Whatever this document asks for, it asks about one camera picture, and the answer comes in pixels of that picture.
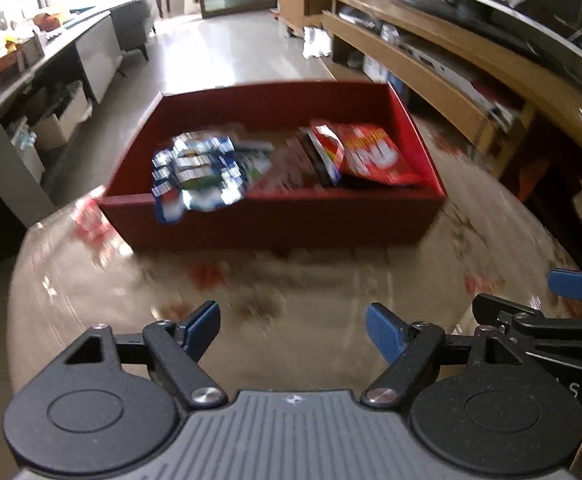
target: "tiled floor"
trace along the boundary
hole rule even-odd
[[[103,103],[60,155],[47,175],[47,190],[64,205],[105,184],[133,135],[137,121],[160,91],[185,92],[248,81],[312,78],[328,74],[316,59],[302,57],[302,41],[287,38],[269,13],[257,12],[208,21],[179,17],[160,22],[149,40],[150,62],[125,57]],[[0,264],[0,480],[15,463],[2,439],[1,416],[10,397],[5,329],[8,283],[15,261]]]

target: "red box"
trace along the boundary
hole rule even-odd
[[[161,225],[151,194],[151,159],[171,137],[211,124],[248,130],[308,126],[312,119],[374,123],[396,142],[425,184],[374,190],[250,194],[210,213],[190,211]],[[414,243],[447,194],[413,121],[389,85],[274,82],[158,96],[100,200],[134,250],[266,250]]]

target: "plastic bag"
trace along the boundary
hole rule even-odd
[[[331,54],[331,38],[327,31],[321,28],[305,27],[305,49],[302,52],[305,59],[329,54]]]

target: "snack package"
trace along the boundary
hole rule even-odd
[[[271,168],[273,144],[259,140],[234,142],[235,160],[242,171],[247,189],[253,188]]]
[[[315,153],[320,157],[320,163],[324,165],[331,184],[337,186],[344,165],[344,146],[327,126],[318,126],[316,130],[319,133],[311,128],[303,128]]]
[[[316,140],[342,173],[389,186],[412,186],[422,179],[409,166],[389,135],[375,124],[333,124],[315,121]],[[335,142],[341,142],[343,154]]]
[[[213,211],[237,202],[245,180],[227,136],[182,134],[173,148],[153,156],[156,214],[161,223],[174,223],[188,210]]]
[[[324,165],[317,164],[317,154],[309,156],[303,140],[306,135],[287,139],[287,145],[277,150],[271,160],[271,167],[262,175],[252,190],[258,192],[280,192],[292,189],[322,189],[329,181]]]

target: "red snack package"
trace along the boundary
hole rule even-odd
[[[333,153],[334,134],[344,147],[342,173],[352,174],[389,186],[412,186],[422,179],[404,160],[395,143],[375,124],[311,124],[315,137],[329,156]]]

